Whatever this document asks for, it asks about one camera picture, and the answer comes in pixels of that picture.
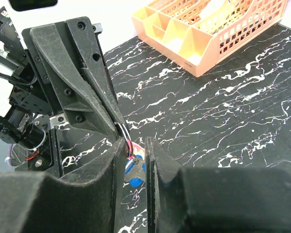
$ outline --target white wall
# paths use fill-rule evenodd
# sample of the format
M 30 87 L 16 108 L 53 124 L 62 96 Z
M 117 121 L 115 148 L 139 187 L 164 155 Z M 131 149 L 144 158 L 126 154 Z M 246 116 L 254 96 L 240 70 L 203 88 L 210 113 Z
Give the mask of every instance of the white wall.
M 26 12 L 16 12 L 5 2 L 5 7 L 16 29 L 87 16 L 92 23 L 101 23 L 103 33 L 99 36 L 104 52 L 136 36 L 131 15 L 153 0 L 58 0 L 54 7 Z

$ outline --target table surface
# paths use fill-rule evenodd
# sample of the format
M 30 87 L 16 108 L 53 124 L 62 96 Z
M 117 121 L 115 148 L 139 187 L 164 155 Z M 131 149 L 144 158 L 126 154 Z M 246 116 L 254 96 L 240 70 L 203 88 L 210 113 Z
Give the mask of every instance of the table surface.
M 274 25 L 199 78 L 138 38 L 105 58 L 135 142 L 155 137 L 185 166 L 291 174 L 291 30 Z M 65 172 L 111 145 L 68 124 L 58 134 Z M 119 232 L 146 232 L 144 185 L 124 184 L 120 220 Z

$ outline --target blue object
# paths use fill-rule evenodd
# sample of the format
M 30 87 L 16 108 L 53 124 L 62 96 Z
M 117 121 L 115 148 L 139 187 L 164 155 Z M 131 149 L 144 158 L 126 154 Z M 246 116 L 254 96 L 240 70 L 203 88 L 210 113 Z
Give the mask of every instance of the blue object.
M 130 170 L 133 168 L 135 166 L 135 164 L 134 163 L 131 163 L 130 164 L 130 166 L 127 168 L 127 170 L 125 171 L 125 174 L 128 174 L 129 172 L 130 172 Z M 142 164 L 142 170 L 145 172 L 146 171 L 146 167 L 145 167 L 145 163 L 143 163 Z M 141 179 L 139 179 L 139 178 L 133 178 L 133 179 L 131 179 L 130 180 L 130 185 L 132 186 L 132 187 L 134 187 L 134 188 L 136 188 L 136 187 L 138 187 L 138 186 L 140 186 L 142 183 L 143 183 L 144 181 L 143 180 L 141 180 Z
M 129 183 L 133 188 L 136 188 L 143 183 L 143 180 L 141 180 L 139 178 L 133 178 L 130 180 Z

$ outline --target desk organizer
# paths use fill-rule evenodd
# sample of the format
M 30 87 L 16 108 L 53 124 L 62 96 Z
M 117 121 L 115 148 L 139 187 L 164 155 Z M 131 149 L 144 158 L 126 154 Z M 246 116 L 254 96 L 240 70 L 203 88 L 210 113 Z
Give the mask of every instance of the desk organizer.
M 132 15 L 139 38 L 196 77 L 277 23 L 287 0 L 156 0 Z

